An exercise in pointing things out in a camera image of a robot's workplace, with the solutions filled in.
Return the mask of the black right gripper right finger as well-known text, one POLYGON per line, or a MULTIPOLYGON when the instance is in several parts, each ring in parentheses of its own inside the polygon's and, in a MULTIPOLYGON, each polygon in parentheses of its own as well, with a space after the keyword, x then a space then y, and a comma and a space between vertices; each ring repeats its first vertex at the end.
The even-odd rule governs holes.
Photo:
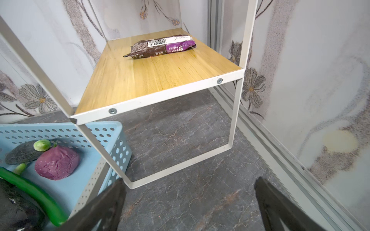
POLYGON ((324 230, 265 178, 255 181, 254 190, 266 231, 324 230))

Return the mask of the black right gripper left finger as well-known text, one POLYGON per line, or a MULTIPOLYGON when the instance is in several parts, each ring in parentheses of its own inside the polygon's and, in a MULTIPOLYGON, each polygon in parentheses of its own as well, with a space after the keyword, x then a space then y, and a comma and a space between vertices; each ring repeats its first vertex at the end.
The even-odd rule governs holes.
POLYGON ((126 185, 120 178, 57 229, 59 231, 116 231, 125 197, 126 185))

